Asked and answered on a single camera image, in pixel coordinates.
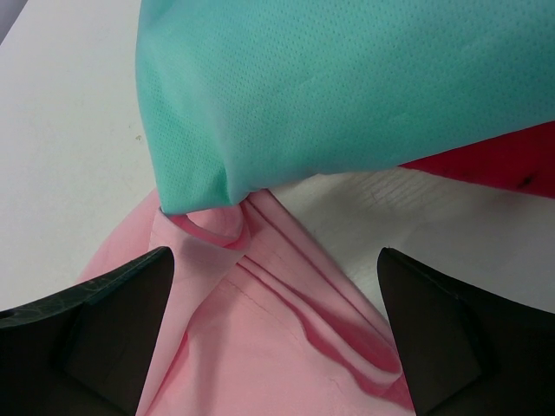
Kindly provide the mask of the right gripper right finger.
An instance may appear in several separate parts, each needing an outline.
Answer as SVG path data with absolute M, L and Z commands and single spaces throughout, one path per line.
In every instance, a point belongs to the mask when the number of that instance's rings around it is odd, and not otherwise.
M 391 248 L 377 274 L 416 414 L 554 413 L 552 313 Z

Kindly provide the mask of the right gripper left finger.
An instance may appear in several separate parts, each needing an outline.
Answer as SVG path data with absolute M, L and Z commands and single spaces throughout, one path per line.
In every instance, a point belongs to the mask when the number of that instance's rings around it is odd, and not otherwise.
M 159 247 L 1 313 L 3 415 L 134 415 L 173 283 Z

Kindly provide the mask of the pink t shirt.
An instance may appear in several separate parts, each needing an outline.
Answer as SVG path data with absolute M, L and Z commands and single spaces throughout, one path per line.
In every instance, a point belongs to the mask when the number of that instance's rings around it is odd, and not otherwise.
M 82 272 L 160 246 L 171 294 L 140 415 L 410 415 L 382 315 L 267 192 L 182 216 L 150 193 Z

